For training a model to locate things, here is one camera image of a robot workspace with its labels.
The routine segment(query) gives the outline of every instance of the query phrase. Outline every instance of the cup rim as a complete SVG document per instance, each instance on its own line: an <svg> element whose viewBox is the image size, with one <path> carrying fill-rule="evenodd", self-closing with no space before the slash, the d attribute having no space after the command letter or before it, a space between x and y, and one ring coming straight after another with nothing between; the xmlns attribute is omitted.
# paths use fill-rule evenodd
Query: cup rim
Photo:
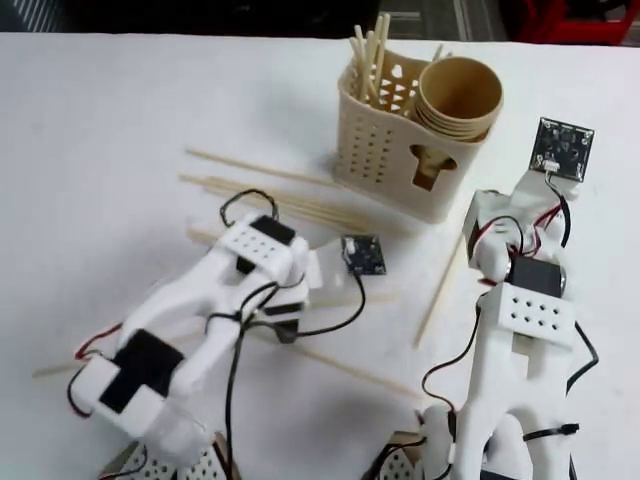
<svg viewBox="0 0 640 480"><path fill-rule="evenodd" d="M498 103L496 104L496 106L494 107L494 109L492 111L490 111L489 113L481 116L481 117L475 117L475 118L457 118L457 117L452 117L450 115L447 115L445 113L442 113L441 111L437 110L433 105L431 105L429 103L429 101L425 98L424 93L422 92L422 82L423 79L425 77L426 74L428 74L430 69L436 68L437 66L441 65L444 62L451 62L451 61L460 61L460 60L465 60L465 61L469 61L471 63L475 63L477 65L480 65L483 68L486 68L495 78L499 88L500 88L500 100L498 101ZM475 58L469 58L469 57L445 57L445 58L441 58L440 60L437 60L435 62L431 62L429 65L427 65L422 72L420 72L420 76L418 77L418 88L416 89L418 91L418 94L416 95L416 102L415 105L416 107L419 106L420 104L423 104L426 108L428 108L429 110L431 110L436 116L441 117L443 120L452 122L452 123L459 123L459 124L472 124L472 123L476 123L478 121L481 120L488 120L491 119L492 117L497 116L498 112L500 111L500 109L502 108L502 103L504 101L504 88L502 86L502 82L500 81L500 77L498 77L498 74L491 68L489 67L486 63L483 63L479 60L476 60Z"/></svg>

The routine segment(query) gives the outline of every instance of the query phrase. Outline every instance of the wooden stick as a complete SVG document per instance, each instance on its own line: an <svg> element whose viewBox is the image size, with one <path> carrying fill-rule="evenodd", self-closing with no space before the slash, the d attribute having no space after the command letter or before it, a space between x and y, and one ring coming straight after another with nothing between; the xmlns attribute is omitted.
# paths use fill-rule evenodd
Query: wooden stick
<svg viewBox="0 0 640 480"><path fill-rule="evenodd" d="M360 86L360 101L364 102L365 92L367 89L367 78L371 75L371 65L373 63L373 55L375 53L375 43L373 41L373 32L367 32L367 45L366 55L364 57L364 68L362 72L361 86Z"/></svg>
<svg viewBox="0 0 640 480"><path fill-rule="evenodd" d="M202 243L204 245L213 245L218 241L218 237L215 234L193 227L187 229L187 237L189 237L189 240L192 242Z"/></svg>
<svg viewBox="0 0 640 480"><path fill-rule="evenodd" d="M313 183L315 185L322 185L325 187L341 188L340 185L338 185L337 183L331 180L323 180L321 178L307 177L305 175L300 175L297 173L290 173L290 172L275 170L267 167L259 167L257 165L252 165L250 163L242 162L240 160L234 160L232 158L215 155L213 153L203 152L201 150L195 150L189 147L187 147L185 151L189 155L194 155L196 157L205 158L207 160L213 160L215 162L224 163L226 165L231 165L232 167L244 168L246 170L253 170L254 172L260 172L266 175L273 175L275 177L280 177L280 178L289 178L291 180L297 180L299 182Z"/></svg>
<svg viewBox="0 0 640 480"><path fill-rule="evenodd" d="M448 289L449 284L451 283L451 281L455 276L454 273L456 272L457 266L458 266L457 259L461 256L461 254L464 253L464 245L465 245L464 235L460 235L456 243L456 246L453 250L453 253L451 254L451 258L449 259L449 263L447 264L447 269L445 270L444 275L440 279L440 285L438 285L438 290L436 290L436 294L433 297L433 300L431 301L431 305L427 309L427 312L425 313L424 318L422 319L420 328L418 329L416 337L413 341L413 348L416 350L419 349L420 346L422 345L422 339L424 338L424 334L427 331L427 325L429 324L429 321L431 320L433 315L437 312L438 307L442 304L442 299L444 298L443 293L445 289Z"/></svg>
<svg viewBox="0 0 640 480"><path fill-rule="evenodd" d="M433 58L431 59L432 62L437 62L438 60L440 60L440 55L442 55L443 48L444 45L442 43L438 45L438 49L436 50L436 53L433 54Z"/></svg>
<svg viewBox="0 0 640 480"><path fill-rule="evenodd" d="M397 300L398 297L394 294L379 294L370 295L367 297L368 303L386 303ZM343 297L335 299L316 300L309 304L310 310L321 310L325 308L343 307L349 305L355 305L360 302L360 298L356 297ZM169 343L173 345L183 345L189 342L200 340L203 338L202 332L189 333L186 335L180 335L169 340ZM80 360L73 360L69 363L63 363L61 365L52 365L49 367L38 368L33 371L31 378L38 379L43 377L49 377L60 373L66 373L86 365L86 362Z"/></svg>
<svg viewBox="0 0 640 480"><path fill-rule="evenodd" d="M218 188L212 185L207 185L205 189L209 193L213 193L215 195L227 195L230 191L234 191L227 190L226 188ZM257 198L245 197L241 201L255 207L262 206L262 202ZM364 233L370 230L366 222L361 223L355 219L346 219L339 216L332 217L328 214L318 213L313 210L297 207L294 204L280 202L280 210L296 218L312 221L314 223L320 223L333 228L337 227L341 230L355 230L359 233Z"/></svg>
<svg viewBox="0 0 640 480"><path fill-rule="evenodd" d="M376 92L380 91L380 82L382 82L382 66L384 64L384 51L387 48L387 37L389 36L389 25L391 24L391 15L384 14L382 21L382 32L380 34L380 46L378 47L378 60L376 62L376 79L373 86Z"/></svg>
<svg viewBox="0 0 640 480"><path fill-rule="evenodd" d="M394 293L379 293L367 295L367 303L393 303L400 297ZM309 304L309 310L322 310L325 308L348 307L360 303L360 297L327 298L314 300Z"/></svg>
<svg viewBox="0 0 640 480"><path fill-rule="evenodd" d="M216 195L226 195L231 192L245 190L249 186L243 183L225 180L217 177L197 177L193 175L181 174L180 180L202 185L210 193ZM340 209L333 206L326 206L317 202L313 202L304 197L274 192L270 190L274 198L281 203L283 211L288 211L297 216L304 215L305 218L318 219L319 223L327 223L330 226L341 226L357 231L370 230L370 222L366 216L360 215L355 211ZM246 197L243 202L260 206L261 201L254 198Z"/></svg>
<svg viewBox="0 0 640 480"><path fill-rule="evenodd" d="M258 333L258 332L248 332L249 334L251 334L251 336L253 336L254 338L258 338L262 341L268 342L268 343L276 343L279 344L279 342L272 337L267 337L264 334ZM296 353L299 353L300 355L303 355L305 357L311 358L313 360L316 360L318 362L324 363L326 365L329 365L333 368L336 368L344 373L347 373L349 375L352 375L356 378L359 378L361 380L364 380L366 382L370 382L370 383L374 383L376 385L379 385L381 387L384 387L388 390L391 390L393 392L399 393L401 395L406 395L408 397L417 399L417 400L424 400L424 395L421 393L416 392L415 390L401 384L398 383L396 381L393 380L389 380L386 378L382 378L382 377L378 377L377 375L374 375L373 373L367 372L365 370L360 370L359 368L356 367L352 367L351 365L347 365L345 363L339 362L331 357L328 357L326 355L323 355L321 353L315 352L307 347L304 347L300 344L294 343L291 345L287 345L288 348L290 348L291 350L293 350Z"/></svg>
<svg viewBox="0 0 640 480"><path fill-rule="evenodd" d="M358 71L360 72L359 74L361 75L364 59L360 56L360 47L358 46L358 42L356 41L356 39L353 37L349 39L349 43L351 44L351 48L353 49L353 55L356 57L356 61L358 62ZM378 92L373 86L373 82L368 77L367 77L367 91L369 92L369 97L371 97L376 101L377 106L380 106L381 103L380 103L380 98L378 97Z"/></svg>

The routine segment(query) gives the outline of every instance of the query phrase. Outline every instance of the cable connector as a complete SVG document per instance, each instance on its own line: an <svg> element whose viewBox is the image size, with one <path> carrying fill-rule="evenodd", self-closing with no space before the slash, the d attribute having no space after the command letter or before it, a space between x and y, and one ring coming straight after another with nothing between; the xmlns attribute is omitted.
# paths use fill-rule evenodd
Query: cable connector
<svg viewBox="0 0 640 480"><path fill-rule="evenodd" d="M545 172L558 173L558 170L560 170L560 164L553 160L545 160L542 162L542 168Z"/></svg>

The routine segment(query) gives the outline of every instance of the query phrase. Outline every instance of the hole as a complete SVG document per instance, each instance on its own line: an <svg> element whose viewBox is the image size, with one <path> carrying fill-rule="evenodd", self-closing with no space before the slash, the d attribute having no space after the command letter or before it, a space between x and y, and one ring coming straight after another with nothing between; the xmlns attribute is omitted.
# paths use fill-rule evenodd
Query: hole
<svg viewBox="0 0 640 480"><path fill-rule="evenodd" d="M416 173L413 184L427 191L433 190L438 176L443 170L455 170L456 162L446 153L423 145L411 145L411 154L416 158Z"/></svg>
<svg viewBox="0 0 640 480"><path fill-rule="evenodd" d="M391 76L393 78L402 78L402 66L396 63L391 69Z"/></svg>

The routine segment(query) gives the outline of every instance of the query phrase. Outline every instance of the red object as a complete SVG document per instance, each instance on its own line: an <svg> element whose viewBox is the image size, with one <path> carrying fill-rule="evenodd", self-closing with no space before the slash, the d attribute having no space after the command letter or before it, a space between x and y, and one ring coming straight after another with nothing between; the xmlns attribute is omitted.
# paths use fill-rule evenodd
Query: red object
<svg viewBox="0 0 640 480"><path fill-rule="evenodd" d="M76 353L74 355L74 358L76 360L87 360L87 355L89 353L91 353L91 351L87 351L87 349L91 346L91 344L93 342L95 342L96 340L98 340L100 338L108 337L109 335L117 332L121 328L122 328L122 323L118 323L118 324L114 325L113 327L111 327L109 330L106 330L104 332L100 332L100 333L94 335L89 340L84 342L84 344L76 351Z"/></svg>
<svg viewBox="0 0 640 480"><path fill-rule="evenodd" d="M515 40L530 43L620 45L640 12L640 0L631 0L620 21L567 19L565 0L522 0L525 11Z"/></svg>

